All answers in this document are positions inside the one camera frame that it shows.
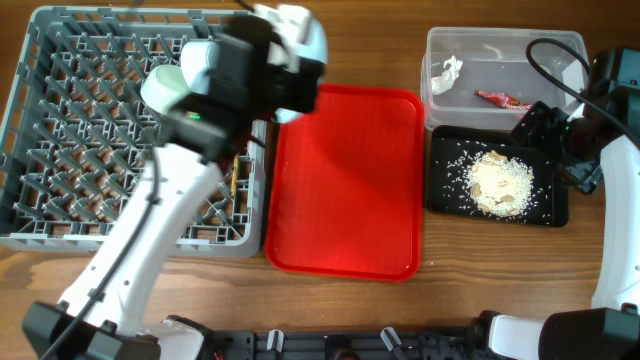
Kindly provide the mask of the red sauce packet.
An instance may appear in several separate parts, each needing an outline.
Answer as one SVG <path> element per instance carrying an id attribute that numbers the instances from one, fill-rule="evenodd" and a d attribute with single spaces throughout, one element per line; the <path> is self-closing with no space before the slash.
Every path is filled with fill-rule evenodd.
<path id="1" fill-rule="evenodd" d="M 522 102 L 513 96 L 503 92 L 487 92 L 476 90 L 474 95 L 489 101 L 493 105 L 507 110 L 528 111 L 531 104 Z"/>

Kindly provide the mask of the wooden chopstick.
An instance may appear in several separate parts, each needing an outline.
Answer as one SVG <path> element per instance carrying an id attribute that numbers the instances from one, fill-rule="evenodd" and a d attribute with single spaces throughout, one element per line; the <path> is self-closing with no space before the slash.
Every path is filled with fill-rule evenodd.
<path id="1" fill-rule="evenodd" d="M 236 154 L 233 159 L 233 168 L 231 171 L 231 186 L 230 193 L 232 196 L 235 196 L 237 193 L 237 181 L 240 172 L 240 155 Z"/>

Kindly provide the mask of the light blue bowl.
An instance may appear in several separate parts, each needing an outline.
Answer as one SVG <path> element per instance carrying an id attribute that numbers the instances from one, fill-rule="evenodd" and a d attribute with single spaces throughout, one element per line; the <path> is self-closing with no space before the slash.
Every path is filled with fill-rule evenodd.
<path id="1" fill-rule="evenodd" d="M 219 46 L 213 41 L 191 41 L 181 51 L 180 68 L 190 90 L 206 95 L 209 71 L 216 66 Z"/>

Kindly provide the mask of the white napkin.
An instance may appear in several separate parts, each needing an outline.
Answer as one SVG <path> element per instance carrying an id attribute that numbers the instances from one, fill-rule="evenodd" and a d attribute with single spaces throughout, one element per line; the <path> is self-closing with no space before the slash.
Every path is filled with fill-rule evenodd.
<path id="1" fill-rule="evenodd" d="M 440 75 L 431 78 L 431 93 L 441 95 L 449 91 L 460 76 L 463 61 L 455 55 L 443 62 L 443 71 Z"/>

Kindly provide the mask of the green saucer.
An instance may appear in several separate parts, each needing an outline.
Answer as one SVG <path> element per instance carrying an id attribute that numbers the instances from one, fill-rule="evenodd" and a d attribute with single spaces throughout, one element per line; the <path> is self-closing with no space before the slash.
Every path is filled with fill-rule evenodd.
<path id="1" fill-rule="evenodd" d="M 140 90 L 145 105 L 161 115 L 168 114 L 178 101 L 190 93 L 191 89 L 177 65 L 155 67 Z"/>

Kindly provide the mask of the light blue plate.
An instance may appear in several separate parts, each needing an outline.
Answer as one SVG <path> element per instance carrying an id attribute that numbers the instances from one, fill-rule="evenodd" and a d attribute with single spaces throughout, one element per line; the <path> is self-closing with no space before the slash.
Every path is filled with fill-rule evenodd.
<path id="1" fill-rule="evenodd" d="M 328 45 L 325 31 L 317 18 L 313 18 L 309 25 L 307 42 L 296 46 L 296 53 L 300 57 L 328 63 Z M 277 122 L 286 124 L 297 120 L 301 113 L 288 109 L 276 111 Z"/>

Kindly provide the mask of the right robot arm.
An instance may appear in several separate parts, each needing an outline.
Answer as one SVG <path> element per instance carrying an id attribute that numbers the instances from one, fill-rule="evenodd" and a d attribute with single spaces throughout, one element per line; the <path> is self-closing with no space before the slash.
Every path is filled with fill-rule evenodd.
<path id="1" fill-rule="evenodd" d="M 572 115 L 535 103 L 514 127 L 518 145 L 553 159 L 574 186 L 576 170 L 596 162 L 605 185 L 602 263 L 587 310 L 546 320 L 484 313 L 483 344 L 510 359 L 636 359 L 639 356 L 639 52 L 616 48 L 583 65 L 588 77 L 578 93 L 532 67 L 582 103 Z"/>

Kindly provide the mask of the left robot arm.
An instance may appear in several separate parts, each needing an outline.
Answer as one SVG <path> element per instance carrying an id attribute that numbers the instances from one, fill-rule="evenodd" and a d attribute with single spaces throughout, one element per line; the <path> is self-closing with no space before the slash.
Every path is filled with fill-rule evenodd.
<path id="1" fill-rule="evenodd" d="M 210 329 L 172 316 L 146 326 L 152 288 L 177 240 L 216 192 L 257 120 L 310 113 L 328 61 L 305 8 L 255 6 L 214 41 L 144 80 L 162 129 L 104 244 L 54 304 L 29 308 L 23 331 L 42 359 L 220 359 Z"/>

